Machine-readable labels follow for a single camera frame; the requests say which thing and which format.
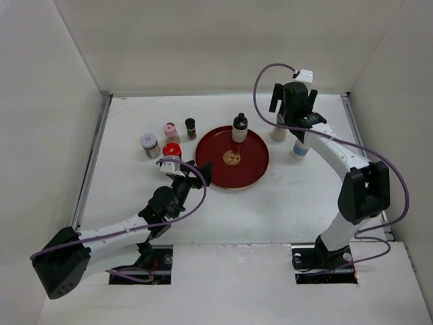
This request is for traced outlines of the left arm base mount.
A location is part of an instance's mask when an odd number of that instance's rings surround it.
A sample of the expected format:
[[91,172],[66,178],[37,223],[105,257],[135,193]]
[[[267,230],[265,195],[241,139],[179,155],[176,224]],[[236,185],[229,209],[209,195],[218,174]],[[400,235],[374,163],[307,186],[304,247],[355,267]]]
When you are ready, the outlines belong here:
[[122,276],[110,274],[109,285],[169,285],[172,280],[173,245],[146,244],[138,260],[114,268]]

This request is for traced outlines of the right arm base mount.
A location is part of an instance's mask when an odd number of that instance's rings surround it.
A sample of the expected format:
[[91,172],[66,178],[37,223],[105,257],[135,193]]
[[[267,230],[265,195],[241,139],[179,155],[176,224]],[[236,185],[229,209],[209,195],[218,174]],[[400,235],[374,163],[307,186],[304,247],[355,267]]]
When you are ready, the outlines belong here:
[[329,252],[320,239],[312,245],[292,247],[292,266],[297,284],[358,284],[349,245]]

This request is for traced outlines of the blue label silver cap bottle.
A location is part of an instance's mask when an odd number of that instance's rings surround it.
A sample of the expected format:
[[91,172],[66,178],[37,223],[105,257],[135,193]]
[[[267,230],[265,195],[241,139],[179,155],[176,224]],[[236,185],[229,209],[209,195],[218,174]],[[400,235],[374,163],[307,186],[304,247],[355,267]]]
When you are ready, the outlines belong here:
[[302,141],[297,139],[293,145],[292,150],[290,151],[290,156],[294,160],[302,161],[309,152],[309,149],[310,147],[307,144],[304,144]]

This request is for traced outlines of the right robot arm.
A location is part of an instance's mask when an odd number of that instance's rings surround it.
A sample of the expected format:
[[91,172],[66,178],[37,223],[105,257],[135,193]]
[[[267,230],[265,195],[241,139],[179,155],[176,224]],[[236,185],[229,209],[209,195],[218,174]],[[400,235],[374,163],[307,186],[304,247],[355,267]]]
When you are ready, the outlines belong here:
[[338,214],[316,239],[315,263],[331,267],[338,251],[371,219],[390,206],[389,169],[384,162],[371,162],[338,143],[338,137],[320,114],[313,112],[316,90],[301,82],[275,84],[269,106],[277,124],[288,126],[296,137],[293,158],[302,160],[314,150],[342,181]]

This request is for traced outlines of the clear cap pepper grinder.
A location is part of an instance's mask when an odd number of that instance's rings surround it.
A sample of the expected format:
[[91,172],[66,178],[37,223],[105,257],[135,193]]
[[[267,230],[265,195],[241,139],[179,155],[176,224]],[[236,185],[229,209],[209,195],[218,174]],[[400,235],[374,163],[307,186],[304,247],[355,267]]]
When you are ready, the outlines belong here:
[[274,127],[271,132],[271,138],[274,141],[282,142],[287,137],[288,130],[284,128],[284,126],[286,125],[284,121],[284,116],[280,113],[277,114],[276,124],[277,126]]

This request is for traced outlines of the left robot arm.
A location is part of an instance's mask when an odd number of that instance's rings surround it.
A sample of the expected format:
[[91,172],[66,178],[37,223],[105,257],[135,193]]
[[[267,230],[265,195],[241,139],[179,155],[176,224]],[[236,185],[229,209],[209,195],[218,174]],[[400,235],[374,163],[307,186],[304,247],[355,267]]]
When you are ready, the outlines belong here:
[[157,188],[146,207],[134,216],[94,230],[64,227],[30,256],[49,299],[64,297],[95,273],[122,277],[122,267],[143,270],[150,266],[150,241],[195,212],[184,207],[190,190],[206,191],[210,185],[212,163],[195,167],[191,160],[180,162],[180,166],[179,171],[168,173],[172,184]]

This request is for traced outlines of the black knob salt grinder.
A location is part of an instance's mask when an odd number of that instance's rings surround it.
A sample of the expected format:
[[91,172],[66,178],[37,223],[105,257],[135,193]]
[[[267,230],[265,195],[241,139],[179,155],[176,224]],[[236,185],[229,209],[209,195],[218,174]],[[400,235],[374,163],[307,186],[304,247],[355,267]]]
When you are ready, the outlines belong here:
[[232,140],[236,143],[242,143],[246,140],[248,134],[248,119],[243,112],[240,112],[233,120]]

